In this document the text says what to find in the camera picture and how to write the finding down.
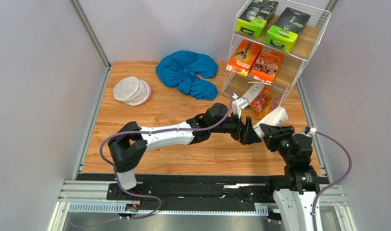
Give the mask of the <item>white tall box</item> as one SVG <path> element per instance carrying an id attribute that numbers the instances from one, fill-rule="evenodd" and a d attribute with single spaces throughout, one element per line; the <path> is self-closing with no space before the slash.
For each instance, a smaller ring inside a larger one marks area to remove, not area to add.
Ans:
<path id="1" fill-rule="evenodd" d="M 246 98 L 251 104 L 261 94 L 264 87 L 262 83 L 253 83 L 241 97 Z"/>
<path id="2" fill-rule="evenodd" d="M 280 126 L 285 123 L 289 119 L 286 109 L 282 106 L 278 106 L 273 111 L 268 113 L 263 119 L 261 119 L 258 123 L 253 126 L 256 134 L 263 138 L 264 132 L 260 128 L 260 124 L 266 124 L 270 126 Z"/>

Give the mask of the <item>orange razor bag vertical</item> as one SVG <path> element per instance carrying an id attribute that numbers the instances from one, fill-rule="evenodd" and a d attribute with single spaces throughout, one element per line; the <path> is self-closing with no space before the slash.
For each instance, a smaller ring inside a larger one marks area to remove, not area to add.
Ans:
<path id="1" fill-rule="evenodd" d="M 261 104 L 261 110 L 257 116 L 258 119 L 264 118 L 270 112 L 272 112 L 275 108 L 278 107 L 280 102 L 280 98 L 277 97 L 266 97 L 260 99 L 259 103 Z"/>

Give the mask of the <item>orange razor bag horizontal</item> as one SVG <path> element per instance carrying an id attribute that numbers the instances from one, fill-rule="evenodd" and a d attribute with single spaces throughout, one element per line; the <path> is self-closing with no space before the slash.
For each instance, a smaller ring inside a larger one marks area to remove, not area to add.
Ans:
<path id="1" fill-rule="evenodd" d="M 269 107 L 272 93 L 273 91 L 269 87 L 264 86 L 260 95 L 250 104 L 252 109 L 257 113 L 263 113 Z"/>

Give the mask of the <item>orange razor box back side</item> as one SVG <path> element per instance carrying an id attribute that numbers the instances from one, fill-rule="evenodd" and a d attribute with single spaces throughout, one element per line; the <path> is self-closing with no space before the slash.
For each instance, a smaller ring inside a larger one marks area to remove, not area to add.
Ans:
<path id="1" fill-rule="evenodd" d="M 263 48 L 252 66 L 250 75 L 265 84 L 272 84 L 279 73 L 285 55 Z"/>

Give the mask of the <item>orange Gillette Fusion5 box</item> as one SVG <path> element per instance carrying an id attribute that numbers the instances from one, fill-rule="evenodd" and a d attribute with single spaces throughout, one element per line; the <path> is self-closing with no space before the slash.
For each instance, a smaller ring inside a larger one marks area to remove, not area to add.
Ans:
<path id="1" fill-rule="evenodd" d="M 261 44 L 242 40 L 227 64 L 227 71 L 247 76 L 252 69 L 263 46 Z"/>

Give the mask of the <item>black green Gillette Labs box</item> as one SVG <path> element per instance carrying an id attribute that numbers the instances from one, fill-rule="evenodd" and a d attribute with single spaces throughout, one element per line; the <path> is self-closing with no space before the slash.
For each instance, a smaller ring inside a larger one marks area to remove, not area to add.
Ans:
<path id="1" fill-rule="evenodd" d="M 310 18 L 310 14 L 287 7 L 268 29 L 264 44 L 290 53 Z"/>

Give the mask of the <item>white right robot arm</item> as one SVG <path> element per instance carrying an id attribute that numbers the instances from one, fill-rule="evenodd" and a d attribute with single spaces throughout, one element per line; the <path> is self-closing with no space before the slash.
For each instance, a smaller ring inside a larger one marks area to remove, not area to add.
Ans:
<path id="1" fill-rule="evenodd" d="M 321 231 L 318 196 L 320 181 L 311 165 L 312 138 L 295 133 L 292 126 L 260 124 L 263 141 L 285 162 L 283 176 L 271 176 L 268 184 L 287 231 Z"/>

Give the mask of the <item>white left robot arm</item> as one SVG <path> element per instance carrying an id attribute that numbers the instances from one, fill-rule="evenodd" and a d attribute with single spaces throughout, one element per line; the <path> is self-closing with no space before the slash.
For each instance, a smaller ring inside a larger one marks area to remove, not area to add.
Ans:
<path id="1" fill-rule="evenodd" d="M 228 133 L 243 145 L 260 143 L 264 136 L 258 125 L 252 125 L 250 117 L 243 121 L 221 103 L 173 126 L 148 128 L 138 126 L 135 121 L 129 122 L 107 141 L 116 178 L 123 189 L 131 190 L 137 185 L 135 167 L 146 152 L 200 143 L 208 140 L 212 133 Z"/>

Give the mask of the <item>black green box on shelf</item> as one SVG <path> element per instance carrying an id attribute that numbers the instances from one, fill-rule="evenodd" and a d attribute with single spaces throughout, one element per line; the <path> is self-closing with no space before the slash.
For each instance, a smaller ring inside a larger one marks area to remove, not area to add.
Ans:
<path id="1" fill-rule="evenodd" d="M 235 31 L 259 39 L 275 15 L 279 2 L 253 0 L 237 19 Z"/>

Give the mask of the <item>blue cloth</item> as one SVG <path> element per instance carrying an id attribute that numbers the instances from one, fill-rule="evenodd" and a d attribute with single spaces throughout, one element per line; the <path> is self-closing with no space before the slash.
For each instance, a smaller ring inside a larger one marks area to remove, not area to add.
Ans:
<path id="1" fill-rule="evenodd" d="M 169 88 L 197 100 L 214 100 L 218 95 L 214 78 L 218 64 L 208 55 L 192 51 L 177 51 L 164 57 L 156 66 L 157 77 Z"/>

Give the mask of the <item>white mesh laundry bag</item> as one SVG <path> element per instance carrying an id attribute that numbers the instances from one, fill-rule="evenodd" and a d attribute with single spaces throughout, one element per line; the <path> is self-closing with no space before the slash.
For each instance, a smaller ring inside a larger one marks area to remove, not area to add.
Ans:
<path id="1" fill-rule="evenodd" d="M 151 96 L 151 87 L 148 82 L 135 76 L 120 80 L 114 87 L 113 96 L 129 106 L 139 106 Z"/>

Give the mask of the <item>black mounting rail base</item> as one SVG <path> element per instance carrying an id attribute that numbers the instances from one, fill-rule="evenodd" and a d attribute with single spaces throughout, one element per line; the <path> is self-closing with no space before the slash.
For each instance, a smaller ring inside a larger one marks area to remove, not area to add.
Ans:
<path id="1" fill-rule="evenodd" d="M 150 215 L 239 215 L 280 220 L 273 192 L 282 176 L 148 175 L 124 193 L 111 174 L 81 174 L 64 182 L 60 202 L 69 212 L 102 212 L 121 218 Z"/>

